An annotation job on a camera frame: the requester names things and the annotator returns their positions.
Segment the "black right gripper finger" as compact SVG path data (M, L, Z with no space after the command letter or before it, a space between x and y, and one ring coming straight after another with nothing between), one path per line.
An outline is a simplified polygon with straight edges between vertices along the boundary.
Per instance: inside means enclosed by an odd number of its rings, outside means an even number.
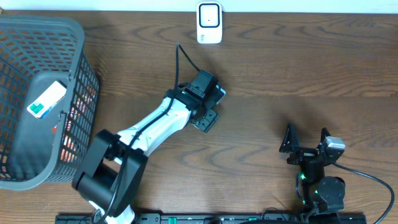
M297 133L295 127L292 123L287 125L285 136L279 148L279 152L282 153L293 153L296 147L299 146L299 140L297 138Z
M320 145L322 147L327 147L331 143L331 134L327 130L327 128L323 128L321 131L321 139L320 139Z

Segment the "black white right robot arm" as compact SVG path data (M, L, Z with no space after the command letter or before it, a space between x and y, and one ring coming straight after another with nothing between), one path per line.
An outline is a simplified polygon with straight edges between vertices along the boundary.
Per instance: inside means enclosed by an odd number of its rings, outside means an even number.
M300 167L296 191L306 210L322 214L344 208L345 182L340 177L326 176L325 167L334 164L345 147L343 140L332 136L327 128L322 129L317 147L301 146L294 125L287 125L279 151L289 155L288 164Z

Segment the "white green toothpaste box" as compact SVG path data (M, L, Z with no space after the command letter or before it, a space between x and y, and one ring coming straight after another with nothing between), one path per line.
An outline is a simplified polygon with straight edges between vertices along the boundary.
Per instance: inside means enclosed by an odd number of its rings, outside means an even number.
M44 118L65 97L67 89L58 81L54 81L28 107L27 111L35 118Z

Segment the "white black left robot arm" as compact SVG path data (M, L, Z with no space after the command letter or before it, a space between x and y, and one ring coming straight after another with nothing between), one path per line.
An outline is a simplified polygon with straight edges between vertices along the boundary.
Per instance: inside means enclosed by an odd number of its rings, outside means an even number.
M204 133L218 120L213 110L222 87L170 89L161 104L137 124L116 134L104 129L92 141L72 186L95 212L92 223L131 223L136 195L149 156L173 133L192 123Z

